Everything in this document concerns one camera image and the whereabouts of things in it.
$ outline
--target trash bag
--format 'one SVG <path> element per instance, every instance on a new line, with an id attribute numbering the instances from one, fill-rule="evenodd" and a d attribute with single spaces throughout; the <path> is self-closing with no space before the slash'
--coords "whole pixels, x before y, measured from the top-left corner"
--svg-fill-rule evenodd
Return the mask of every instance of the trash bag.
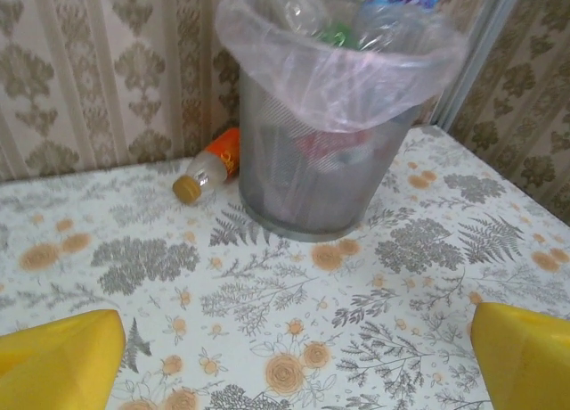
<path id="1" fill-rule="evenodd" d="M 362 4 L 323 1 L 332 19 L 347 26 Z M 467 39 L 441 14 L 422 11 L 411 20 L 410 7 L 382 7 L 385 20 L 392 20 L 391 38 L 413 33 L 413 43 L 392 43 L 399 48 L 385 53 L 334 47 L 283 30 L 263 0 L 221 0 L 216 32 L 241 70 L 298 120 L 316 130 L 352 133 L 440 94 L 463 64 Z"/>

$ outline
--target gold bottle cap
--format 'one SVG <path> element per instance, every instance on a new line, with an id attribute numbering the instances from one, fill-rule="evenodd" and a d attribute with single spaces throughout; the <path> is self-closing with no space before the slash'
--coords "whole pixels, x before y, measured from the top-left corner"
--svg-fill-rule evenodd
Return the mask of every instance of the gold bottle cap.
<path id="1" fill-rule="evenodd" d="M 180 202 L 189 205 L 194 203 L 202 195 L 200 184 L 191 176 L 181 176 L 178 178 L 175 183 L 172 184 L 172 190 Z"/>

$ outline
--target wall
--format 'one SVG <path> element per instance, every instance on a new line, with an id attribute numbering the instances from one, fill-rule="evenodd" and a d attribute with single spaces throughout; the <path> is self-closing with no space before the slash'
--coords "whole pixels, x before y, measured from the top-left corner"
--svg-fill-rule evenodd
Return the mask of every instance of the wall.
<path id="1" fill-rule="evenodd" d="M 467 31 L 482 1 L 442 8 Z M 237 124 L 217 2 L 0 0 L 0 180 L 189 156 Z"/>
<path id="2" fill-rule="evenodd" d="M 570 224 L 570 0 L 519 0 L 451 134 Z"/>

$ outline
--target tablecloth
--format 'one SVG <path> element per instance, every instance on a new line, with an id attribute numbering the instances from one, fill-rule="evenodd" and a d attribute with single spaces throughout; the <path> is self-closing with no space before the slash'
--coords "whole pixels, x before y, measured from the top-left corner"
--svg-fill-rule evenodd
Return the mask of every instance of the tablecloth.
<path id="1" fill-rule="evenodd" d="M 114 308 L 109 409 L 491 409 L 476 305 L 570 317 L 570 229 L 442 131 L 407 136 L 345 239 L 288 241 L 188 160 L 0 186 L 0 333 Z"/>

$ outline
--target mesh trash can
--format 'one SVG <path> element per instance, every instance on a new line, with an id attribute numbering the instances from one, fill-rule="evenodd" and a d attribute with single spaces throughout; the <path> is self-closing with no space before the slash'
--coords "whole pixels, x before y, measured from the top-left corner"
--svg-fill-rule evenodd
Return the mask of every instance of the mesh trash can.
<path id="1" fill-rule="evenodd" d="M 361 1 L 325 0 L 344 23 Z M 279 29 L 261 0 L 222 0 L 216 31 L 241 66 L 240 196 L 262 226 L 322 242 L 361 221 L 418 104 L 463 61 L 451 27 L 417 27 L 409 55 L 356 52 Z"/>

